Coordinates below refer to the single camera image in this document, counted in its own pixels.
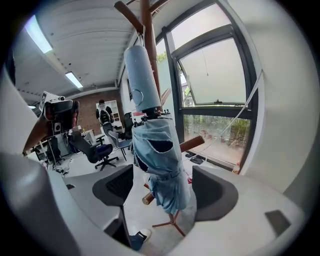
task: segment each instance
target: bottle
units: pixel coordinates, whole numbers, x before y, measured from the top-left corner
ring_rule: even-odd
[[[233,166],[232,172],[233,172],[234,174],[238,174],[239,171],[240,171],[240,163],[237,162],[236,165]]]

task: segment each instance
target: white floor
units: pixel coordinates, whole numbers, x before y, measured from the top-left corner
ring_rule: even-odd
[[[124,166],[133,163],[133,156],[129,150],[125,150],[127,161],[125,161],[120,149],[113,149],[114,153],[109,158],[119,157],[119,160],[112,161],[116,166]],[[190,162],[185,153],[182,153],[183,165],[186,172],[192,175],[194,163]],[[212,167],[208,162],[203,162],[202,166]],[[95,164],[90,163],[83,153],[77,155],[69,155],[65,157],[65,161],[58,168],[68,168],[69,173],[65,177],[79,176],[89,173],[98,172],[95,169]],[[112,166],[104,167],[103,171],[107,172]],[[161,224],[169,221],[168,215],[162,210],[161,206],[157,206],[154,200],[150,205],[144,205],[142,198],[149,192],[144,185],[144,172],[138,167],[133,167],[133,187],[125,201],[124,214],[126,224],[130,235],[135,235],[140,229],[150,229],[152,235],[150,239],[143,244],[140,253],[144,255],[159,256],[165,255],[171,251],[182,239],[182,235],[171,225],[153,228],[152,225]],[[191,185],[191,200],[186,209],[182,210],[177,217],[176,223],[181,230],[187,234],[193,227],[194,216],[197,211],[196,197],[192,191]]]

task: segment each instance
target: white bookshelf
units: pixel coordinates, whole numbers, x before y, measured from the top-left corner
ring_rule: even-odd
[[[118,109],[118,104],[116,100],[109,100],[104,102],[105,106],[110,107],[112,110],[114,122],[112,123],[112,126],[117,126],[118,129],[116,131],[121,130],[124,132],[124,128],[122,126],[121,120],[120,120],[120,114],[119,114],[119,109]]]

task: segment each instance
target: umbrella canopy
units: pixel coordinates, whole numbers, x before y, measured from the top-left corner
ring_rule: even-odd
[[[170,117],[160,116],[132,129],[135,165],[150,174],[149,189],[168,214],[187,207],[190,200],[180,144]]]

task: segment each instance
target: jeans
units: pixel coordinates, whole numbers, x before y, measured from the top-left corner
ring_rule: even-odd
[[[144,239],[139,235],[130,235],[131,248],[135,251],[139,251],[144,243]]]

